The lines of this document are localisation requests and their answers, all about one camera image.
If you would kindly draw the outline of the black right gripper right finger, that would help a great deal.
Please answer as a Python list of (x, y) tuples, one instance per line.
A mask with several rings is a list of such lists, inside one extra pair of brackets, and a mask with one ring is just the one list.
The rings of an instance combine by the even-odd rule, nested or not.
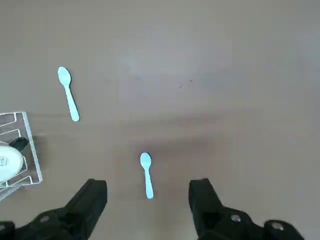
[(224, 206), (209, 179), (189, 182), (188, 203), (199, 240), (302, 240), (290, 223), (267, 220), (255, 224), (244, 211)]

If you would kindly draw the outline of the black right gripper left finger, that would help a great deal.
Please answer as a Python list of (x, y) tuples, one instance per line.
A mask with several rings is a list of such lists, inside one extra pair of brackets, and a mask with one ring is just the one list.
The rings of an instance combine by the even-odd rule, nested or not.
[(0, 222), (2, 240), (87, 240), (92, 235), (108, 201), (105, 180), (88, 179), (64, 206), (37, 215), (28, 224), (16, 227)]

